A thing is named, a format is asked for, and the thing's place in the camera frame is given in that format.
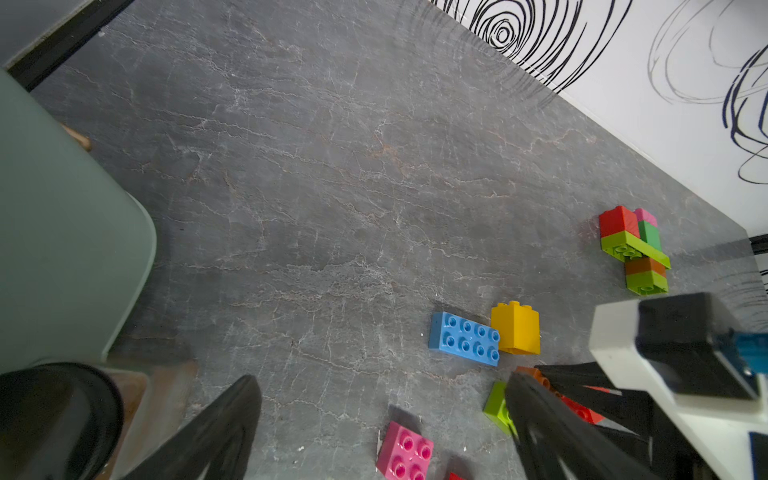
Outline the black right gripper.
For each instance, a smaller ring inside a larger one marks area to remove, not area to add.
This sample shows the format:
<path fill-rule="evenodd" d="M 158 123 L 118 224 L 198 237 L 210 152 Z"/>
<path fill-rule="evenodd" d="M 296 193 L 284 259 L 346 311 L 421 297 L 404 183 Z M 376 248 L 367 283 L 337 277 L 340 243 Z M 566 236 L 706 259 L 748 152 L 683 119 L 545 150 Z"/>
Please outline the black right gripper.
<path fill-rule="evenodd" d="M 597 362 L 573 365 L 536 365 L 552 386 L 575 385 L 614 389 Z M 625 431 L 597 426 L 624 453 L 663 479 L 718 479 L 718 476 L 644 392 L 619 394 L 593 388 L 563 388 L 564 397 L 614 421 Z"/>

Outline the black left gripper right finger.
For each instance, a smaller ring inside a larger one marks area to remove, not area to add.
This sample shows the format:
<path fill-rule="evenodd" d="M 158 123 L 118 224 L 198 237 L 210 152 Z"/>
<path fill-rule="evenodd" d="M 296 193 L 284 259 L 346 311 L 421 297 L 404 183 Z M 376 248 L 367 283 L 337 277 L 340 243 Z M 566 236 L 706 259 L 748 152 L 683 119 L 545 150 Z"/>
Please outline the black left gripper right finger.
<path fill-rule="evenodd" d="M 629 432 L 590 425 L 532 376 L 510 375 L 506 406 L 529 479 L 655 479 L 648 442 Z"/>

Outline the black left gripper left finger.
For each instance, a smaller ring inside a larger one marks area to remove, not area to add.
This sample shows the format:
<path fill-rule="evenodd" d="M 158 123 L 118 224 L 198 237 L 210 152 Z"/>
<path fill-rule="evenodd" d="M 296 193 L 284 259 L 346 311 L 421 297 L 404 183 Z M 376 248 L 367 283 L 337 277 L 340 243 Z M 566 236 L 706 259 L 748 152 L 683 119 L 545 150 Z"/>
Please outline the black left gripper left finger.
<path fill-rule="evenodd" d="M 130 471 L 128 479 L 242 479 L 262 406 L 257 380 L 244 375 Z"/>

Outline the small red lego brick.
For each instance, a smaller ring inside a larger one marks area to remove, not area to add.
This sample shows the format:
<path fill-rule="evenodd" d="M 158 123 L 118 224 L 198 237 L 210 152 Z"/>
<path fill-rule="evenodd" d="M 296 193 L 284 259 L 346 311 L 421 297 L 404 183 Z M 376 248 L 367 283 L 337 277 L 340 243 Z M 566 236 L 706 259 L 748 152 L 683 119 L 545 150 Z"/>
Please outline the small red lego brick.
<path fill-rule="evenodd" d="M 618 390 L 611 390 L 605 387 L 589 386 L 589 389 L 608 393 L 614 396 L 621 395 L 621 393 Z M 579 418 L 581 418 L 588 424 L 597 425 L 605 419 L 605 416 L 579 404 L 578 402 L 573 401 L 572 399 L 566 397 L 565 395 L 560 395 L 559 398 L 571 411 L 573 411 Z"/>

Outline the yellow lego brick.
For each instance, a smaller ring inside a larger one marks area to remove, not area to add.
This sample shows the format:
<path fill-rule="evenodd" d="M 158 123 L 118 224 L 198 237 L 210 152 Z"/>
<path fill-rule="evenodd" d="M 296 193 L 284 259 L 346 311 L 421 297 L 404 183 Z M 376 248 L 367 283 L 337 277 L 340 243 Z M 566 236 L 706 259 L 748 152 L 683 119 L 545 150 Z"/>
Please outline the yellow lego brick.
<path fill-rule="evenodd" d="M 491 309 L 491 327 L 500 334 L 501 351 L 515 355 L 541 353 L 540 316 L 530 305 L 518 301 L 498 304 Z"/>

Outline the lime square lego brick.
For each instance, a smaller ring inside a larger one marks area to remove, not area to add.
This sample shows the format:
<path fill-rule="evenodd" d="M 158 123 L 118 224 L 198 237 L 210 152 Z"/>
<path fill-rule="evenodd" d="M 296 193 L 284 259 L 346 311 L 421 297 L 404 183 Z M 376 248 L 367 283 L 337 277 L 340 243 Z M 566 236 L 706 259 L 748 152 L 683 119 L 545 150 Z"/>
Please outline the lime square lego brick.
<path fill-rule="evenodd" d="M 629 274 L 625 279 L 627 288 L 640 296 L 663 294 L 669 291 L 667 279 L 655 271 Z"/>

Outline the lime green long lego brick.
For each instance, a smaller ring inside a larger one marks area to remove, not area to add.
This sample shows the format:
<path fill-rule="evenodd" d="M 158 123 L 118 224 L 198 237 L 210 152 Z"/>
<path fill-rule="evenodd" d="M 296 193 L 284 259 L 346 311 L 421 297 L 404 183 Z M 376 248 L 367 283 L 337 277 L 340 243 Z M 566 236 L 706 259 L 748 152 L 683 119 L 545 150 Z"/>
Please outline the lime green long lego brick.
<path fill-rule="evenodd" d="M 666 269 L 671 268 L 670 259 L 666 254 L 629 231 L 621 231 L 602 237 L 600 243 L 601 249 L 605 253 L 621 262 L 648 257 L 660 263 Z"/>

